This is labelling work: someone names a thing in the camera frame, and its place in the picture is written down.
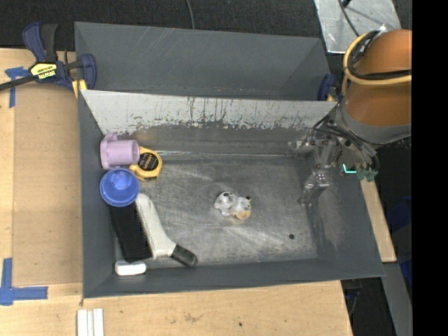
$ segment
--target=brush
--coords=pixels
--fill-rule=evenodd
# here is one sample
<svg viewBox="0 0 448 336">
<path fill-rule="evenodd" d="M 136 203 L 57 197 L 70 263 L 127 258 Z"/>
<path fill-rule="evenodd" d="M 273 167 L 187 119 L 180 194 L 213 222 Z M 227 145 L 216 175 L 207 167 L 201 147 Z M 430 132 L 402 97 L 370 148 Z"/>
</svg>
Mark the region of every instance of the brush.
<svg viewBox="0 0 448 336">
<path fill-rule="evenodd" d="M 147 195 L 139 193 L 129 206 L 111 206 L 110 210 L 126 262 L 170 257 L 188 267 L 196 265 L 197 256 L 168 237 L 157 209 Z"/>
</svg>

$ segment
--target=gray bin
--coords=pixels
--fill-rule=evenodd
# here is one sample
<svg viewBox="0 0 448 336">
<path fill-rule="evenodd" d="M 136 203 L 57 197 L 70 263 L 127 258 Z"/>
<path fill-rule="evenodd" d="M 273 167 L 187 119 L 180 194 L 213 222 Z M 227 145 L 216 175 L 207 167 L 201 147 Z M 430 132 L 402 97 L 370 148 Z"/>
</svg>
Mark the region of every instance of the gray bin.
<svg viewBox="0 0 448 336">
<path fill-rule="evenodd" d="M 298 203 L 312 157 L 288 142 L 334 105 L 316 101 L 328 71 L 318 39 L 78 23 L 76 42 L 99 74 L 79 97 L 85 298 L 384 275 L 356 176 L 332 169 L 318 202 Z M 141 192 L 196 267 L 158 258 L 145 274 L 115 274 L 120 249 L 99 194 L 108 132 L 161 154 Z M 251 197 L 248 219 L 212 207 L 224 190 Z"/>
</svg>

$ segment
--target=wooden table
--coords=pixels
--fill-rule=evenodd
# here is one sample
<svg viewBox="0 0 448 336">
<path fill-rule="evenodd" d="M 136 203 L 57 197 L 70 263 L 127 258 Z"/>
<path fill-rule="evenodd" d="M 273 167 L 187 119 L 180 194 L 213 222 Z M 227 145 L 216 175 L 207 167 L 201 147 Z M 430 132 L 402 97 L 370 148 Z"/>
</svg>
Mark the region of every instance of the wooden table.
<svg viewBox="0 0 448 336">
<path fill-rule="evenodd" d="M 33 63 L 0 49 L 0 83 Z M 107 336 L 352 335 L 339 281 L 83 300 L 76 98 L 36 83 L 16 95 L 9 108 L 0 92 L 0 261 L 13 258 L 14 286 L 47 285 L 48 299 L 0 306 L 0 335 L 75 335 L 77 310 L 94 308 Z M 381 259 L 396 261 L 375 184 L 360 185 Z"/>
</svg>

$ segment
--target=silver sheet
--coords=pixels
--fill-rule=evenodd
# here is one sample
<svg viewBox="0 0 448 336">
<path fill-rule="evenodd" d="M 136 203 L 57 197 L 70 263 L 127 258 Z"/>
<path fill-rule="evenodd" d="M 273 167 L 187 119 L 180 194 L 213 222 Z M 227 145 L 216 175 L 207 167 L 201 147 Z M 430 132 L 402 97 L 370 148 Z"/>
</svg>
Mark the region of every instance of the silver sheet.
<svg viewBox="0 0 448 336">
<path fill-rule="evenodd" d="M 198 264 L 235 264 L 317 257 L 305 209 L 297 202 L 298 162 L 287 156 L 179 154 L 164 156 L 157 180 L 141 182 L 168 236 L 196 253 Z M 250 196 L 246 220 L 213 208 L 230 190 Z M 181 266 L 170 258 L 149 267 Z"/>
<path fill-rule="evenodd" d="M 314 0 L 322 35 L 329 53 L 345 53 L 349 44 L 356 39 L 344 17 L 337 0 Z M 400 29 L 392 0 L 352 0 L 346 13 L 359 34 L 381 27 L 387 31 Z"/>
</svg>

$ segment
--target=yellow tape measure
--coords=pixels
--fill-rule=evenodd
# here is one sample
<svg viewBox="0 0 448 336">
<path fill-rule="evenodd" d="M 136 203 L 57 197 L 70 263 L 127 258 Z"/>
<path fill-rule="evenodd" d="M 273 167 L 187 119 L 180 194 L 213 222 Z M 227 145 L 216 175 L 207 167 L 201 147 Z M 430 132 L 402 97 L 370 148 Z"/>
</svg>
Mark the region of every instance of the yellow tape measure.
<svg viewBox="0 0 448 336">
<path fill-rule="evenodd" d="M 162 158 L 157 152 L 140 146 L 140 159 L 137 164 L 131 164 L 129 170 L 133 171 L 138 179 L 157 178 L 162 169 Z"/>
</svg>

